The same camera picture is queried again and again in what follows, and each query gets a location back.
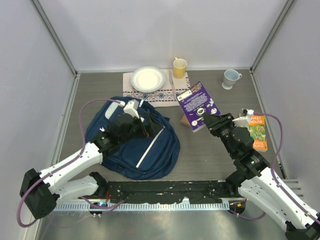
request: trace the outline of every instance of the blue backpack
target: blue backpack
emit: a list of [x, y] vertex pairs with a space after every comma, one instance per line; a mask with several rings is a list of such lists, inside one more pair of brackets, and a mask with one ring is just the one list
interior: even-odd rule
[[[127, 103], [133, 98], [115, 96], [112, 99]], [[150, 113], [154, 120], [164, 126], [164, 129], [156, 138], [152, 136], [129, 140], [118, 152], [104, 159], [101, 165], [130, 179], [163, 178], [171, 172], [178, 160], [179, 139], [169, 124], [169, 118], [162, 116], [148, 102], [134, 99], [139, 102], [137, 110], [139, 115], [145, 118], [146, 112]], [[85, 141], [89, 142], [101, 127], [106, 129], [109, 123], [123, 112], [123, 108], [117, 103], [107, 101], [86, 129]]]

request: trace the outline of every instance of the cup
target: cup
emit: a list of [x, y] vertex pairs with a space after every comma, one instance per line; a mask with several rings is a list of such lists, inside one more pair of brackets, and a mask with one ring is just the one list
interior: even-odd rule
[[182, 58], [174, 58], [173, 61], [173, 75], [176, 79], [182, 79], [187, 70], [187, 61]]
[[226, 70], [223, 76], [222, 87], [224, 89], [230, 90], [240, 78], [242, 78], [242, 74], [237, 72], [236, 70]]

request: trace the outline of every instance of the book cover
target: book cover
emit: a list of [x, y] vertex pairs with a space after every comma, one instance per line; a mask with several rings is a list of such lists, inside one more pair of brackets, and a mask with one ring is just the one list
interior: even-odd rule
[[200, 81], [176, 98], [193, 132], [205, 126], [202, 114], [220, 115], [217, 105]]
[[259, 152], [268, 150], [266, 137], [266, 124], [264, 116], [253, 115], [247, 126], [250, 136], [254, 139], [253, 148]]

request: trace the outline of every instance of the patterned placemat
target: patterned placemat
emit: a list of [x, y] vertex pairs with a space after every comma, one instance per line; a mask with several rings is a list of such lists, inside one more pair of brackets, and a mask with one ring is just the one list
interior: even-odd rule
[[[140, 92], [131, 85], [131, 74], [127, 72], [123, 74], [122, 95], [124, 97], [131, 96], [137, 99], [148, 101], [154, 107], [170, 107], [179, 106], [176, 96], [190, 88], [188, 73], [184, 74], [183, 78], [175, 78], [172, 69], [162, 69], [165, 74], [165, 83], [154, 92]], [[171, 71], [173, 86], [169, 81], [169, 71]]]

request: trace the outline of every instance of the white wall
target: white wall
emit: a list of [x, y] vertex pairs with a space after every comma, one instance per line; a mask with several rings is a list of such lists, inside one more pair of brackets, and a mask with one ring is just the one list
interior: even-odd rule
[[251, 67], [286, 0], [41, 0], [75, 68]]
[[22, 240], [21, 183], [51, 163], [73, 76], [28, 0], [1, 1], [0, 23], [0, 233]]
[[[297, 0], [257, 68], [268, 112], [284, 127], [282, 159], [320, 211], [320, 1]], [[279, 128], [271, 121], [278, 139]]]

